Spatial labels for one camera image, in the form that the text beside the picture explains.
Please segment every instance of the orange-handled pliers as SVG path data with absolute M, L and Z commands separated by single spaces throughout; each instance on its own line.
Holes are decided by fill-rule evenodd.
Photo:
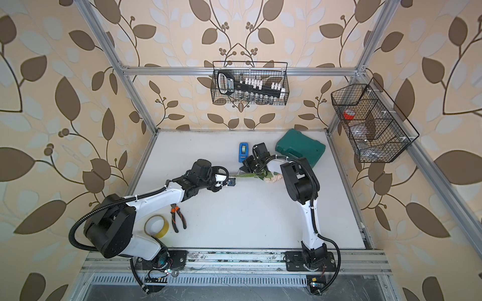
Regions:
M 181 210 L 179 209 L 179 207 L 176 204 L 171 204 L 171 207 L 172 207 L 171 215 L 172 215 L 173 228 L 174 228 L 174 231 L 176 233 L 178 233 L 179 230 L 177 229 L 177 226 L 176 226 L 176 212 L 177 212 L 177 215 L 179 215 L 179 217 L 181 218 L 182 226 L 183 226 L 184 229 L 187 228 L 186 220 L 184 219 L 184 215 L 182 215 Z

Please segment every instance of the wall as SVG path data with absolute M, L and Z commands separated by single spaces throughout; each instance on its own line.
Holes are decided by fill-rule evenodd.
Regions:
M 68 296 L 87 253 L 70 227 L 124 194 L 151 137 L 71 3 L 0 1 L 2 300 Z
M 125 65 L 172 67 L 212 67 L 216 60 L 354 67 L 383 6 L 380 0 L 356 6 L 352 0 L 153 0 L 126 1 L 119 8 L 114 0 L 91 3 Z M 290 77 L 287 106 L 233 107 L 211 104 L 208 77 L 132 79 L 155 123 L 179 130 L 323 129 L 334 114 L 327 96 L 348 82 Z
M 183 130 L 327 128 L 335 113 L 328 101 L 329 95 L 346 85 L 343 77 L 293 77 L 289 79 L 287 105 L 229 101 L 214 105 L 205 81 L 210 87 L 211 78 L 184 76 L 179 81 L 168 76 L 138 78 L 135 86 L 142 93 L 155 124 L 161 129 Z
M 482 2 L 400 7 L 369 64 L 420 142 L 482 219 Z
M 480 219 L 482 3 L 401 1 L 369 64 Z M 334 134 L 375 247 L 408 301 L 479 300 L 482 262 L 410 156 L 360 164 Z

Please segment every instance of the mounting plate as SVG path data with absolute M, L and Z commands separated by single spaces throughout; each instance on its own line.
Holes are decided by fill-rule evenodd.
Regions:
M 173 264 L 171 265 L 171 270 L 181 271 L 184 270 L 184 266 L 186 265 L 186 257 L 187 251 L 185 250 L 169 250 L 169 258 L 173 260 Z M 142 270 L 149 271 L 153 269 L 152 261 L 141 260 L 140 261 Z
M 284 261 L 286 262 L 286 270 L 288 272 L 321 272 L 318 268 L 316 271 L 310 271 L 303 265 L 303 256 L 300 251 L 288 251 L 284 253 Z M 332 252 L 328 252 L 328 257 L 323 260 L 325 272 L 334 272 L 336 270 L 335 257 Z

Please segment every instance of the metal grate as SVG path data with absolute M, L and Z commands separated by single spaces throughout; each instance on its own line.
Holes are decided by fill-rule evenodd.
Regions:
M 393 109 L 383 105 L 375 92 L 383 88 L 371 84 L 352 84 L 334 91 L 332 103 L 358 161 L 390 163 L 419 134 L 396 103 Z M 406 133 L 392 114 L 410 123 L 416 135 Z
M 137 285 L 128 273 L 95 273 L 93 285 Z M 150 285 L 169 286 L 251 286 L 251 287 L 305 287 L 306 275 L 233 275 L 233 274 L 180 274 L 163 278 Z
M 286 105 L 290 89 L 283 62 L 214 61 L 211 96 L 215 105 Z

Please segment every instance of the wire basket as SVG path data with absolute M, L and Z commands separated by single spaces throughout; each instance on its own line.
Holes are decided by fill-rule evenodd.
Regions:
M 333 108 L 360 163 L 390 163 L 419 136 L 395 102 L 393 109 L 382 103 L 376 93 L 379 88 L 372 79 L 368 85 L 352 84 L 331 93 Z M 416 134 L 407 133 L 395 115 Z
M 288 63 L 273 61 L 214 61 L 211 82 L 213 103 L 286 105 L 290 94 L 287 67 Z

